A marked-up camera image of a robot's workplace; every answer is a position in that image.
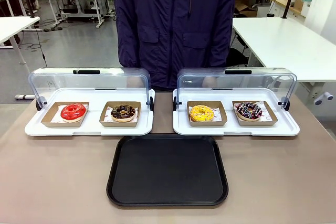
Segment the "clear plastic lid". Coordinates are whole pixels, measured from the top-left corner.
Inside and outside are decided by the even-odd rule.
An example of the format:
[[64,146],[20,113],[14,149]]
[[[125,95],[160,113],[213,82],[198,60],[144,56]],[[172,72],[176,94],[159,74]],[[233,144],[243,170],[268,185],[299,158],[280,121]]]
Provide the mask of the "clear plastic lid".
[[29,75],[29,84],[42,108],[59,89],[133,89],[145,93],[150,105],[150,78],[138,68],[40,68]]
[[286,108],[296,82],[295,74],[284,68],[183,69],[177,78],[176,105],[181,104],[182,94],[200,89],[259,88],[271,90],[279,99],[278,104]]

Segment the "jacket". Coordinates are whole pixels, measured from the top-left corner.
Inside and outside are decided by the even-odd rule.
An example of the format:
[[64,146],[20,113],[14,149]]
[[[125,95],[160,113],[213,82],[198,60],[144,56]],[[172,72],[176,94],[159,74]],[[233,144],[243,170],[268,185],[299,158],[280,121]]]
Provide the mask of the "jacket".
[[152,85],[175,88],[182,68],[224,67],[235,0],[114,0],[118,55]]

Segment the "red donut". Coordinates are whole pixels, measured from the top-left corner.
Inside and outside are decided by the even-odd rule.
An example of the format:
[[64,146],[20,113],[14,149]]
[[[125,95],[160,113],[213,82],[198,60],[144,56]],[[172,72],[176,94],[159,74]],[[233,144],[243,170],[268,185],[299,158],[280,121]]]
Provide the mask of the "red donut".
[[76,122],[85,114],[86,108],[79,103],[65,106],[61,111],[61,117],[66,122]]

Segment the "display case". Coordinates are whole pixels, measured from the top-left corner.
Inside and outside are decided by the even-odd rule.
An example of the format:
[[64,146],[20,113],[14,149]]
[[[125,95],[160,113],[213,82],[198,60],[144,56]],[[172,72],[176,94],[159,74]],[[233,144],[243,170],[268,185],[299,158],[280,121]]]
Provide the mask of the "display case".
[[[174,131],[181,135],[295,136],[300,128],[289,108],[296,83],[296,76],[283,68],[183,69],[173,92]],[[191,101],[220,101],[226,123],[193,126],[187,107]],[[265,104],[270,122],[242,123],[235,102],[243,101]]]
[[[36,97],[37,113],[25,127],[32,136],[52,135],[144,135],[153,125],[155,92],[149,74],[135,68],[41,68],[29,75]],[[43,124],[46,114],[57,103],[85,103],[88,111],[79,127]],[[100,118],[108,102],[139,104],[137,124],[105,127]]]

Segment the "jacket zipper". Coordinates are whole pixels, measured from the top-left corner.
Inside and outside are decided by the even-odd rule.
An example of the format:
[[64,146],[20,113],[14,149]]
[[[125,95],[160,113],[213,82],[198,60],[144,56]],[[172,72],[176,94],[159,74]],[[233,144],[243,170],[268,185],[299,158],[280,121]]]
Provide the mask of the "jacket zipper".
[[172,75],[172,51],[173,51],[173,15],[175,11],[175,0],[172,0],[172,8],[170,13],[170,27],[169,27],[169,51],[168,51],[168,78],[167,78],[167,87],[170,84],[171,75]]

